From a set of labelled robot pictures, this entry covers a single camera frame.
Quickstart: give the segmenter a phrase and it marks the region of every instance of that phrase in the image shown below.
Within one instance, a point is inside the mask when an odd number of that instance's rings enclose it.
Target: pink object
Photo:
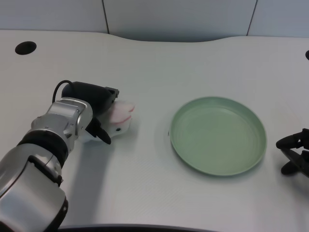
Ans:
[[[101,122],[101,128],[104,129],[110,137],[125,133],[131,124],[132,116],[135,106],[126,101],[115,101],[111,108],[98,116]],[[101,141],[99,138],[94,138],[88,132],[84,131],[79,136],[79,140],[86,143],[90,140]]]

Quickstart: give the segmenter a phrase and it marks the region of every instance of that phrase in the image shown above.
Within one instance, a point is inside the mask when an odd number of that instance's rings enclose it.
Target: black cable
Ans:
[[[73,83],[72,83],[71,81],[68,81],[68,80],[60,81],[60,82],[58,83],[58,85],[56,86],[55,90],[54,90],[52,103],[55,102],[57,91],[58,91],[59,87],[60,87],[63,83],[68,83],[68,84],[71,86],[71,88],[73,89],[73,91],[74,91],[74,85],[73,85]]]

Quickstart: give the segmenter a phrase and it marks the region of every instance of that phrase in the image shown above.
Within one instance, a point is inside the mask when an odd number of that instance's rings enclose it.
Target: white table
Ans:
[[[25,56],[15,47],[34,41]],[[112,145],[75,143],[63,169],[63,226],[156,224],[224,232],[309,230],[309,179],[281,176],[275,142],[309,128],[309,38],[234,37],[139,42],[88,32],[0,31],[1,156],[44,114],[63,79],[109,86],[136,104]],[[267,131],[265,158],[231,178],[199,173],[173,152],[172,115],[189,100],[222,96],[251,108]]]

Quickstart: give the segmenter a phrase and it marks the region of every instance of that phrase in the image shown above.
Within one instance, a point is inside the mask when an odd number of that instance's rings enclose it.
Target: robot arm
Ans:
[[[118,93],[70,83],[62,98],[32,122],[22,141],[0,162],[0,231],[48,232],[60,226],[68,210],[60,189],[64,162],[84,130],[110,142],[96,117]]]

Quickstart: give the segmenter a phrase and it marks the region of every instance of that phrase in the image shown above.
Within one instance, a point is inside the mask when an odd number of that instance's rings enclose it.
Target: green plate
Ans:
[[[190,166],[212,175],[235,175],[263,157],[263,124],[246,106],[226,98],[188,102],[175,114],[169,130],[177,154]]]

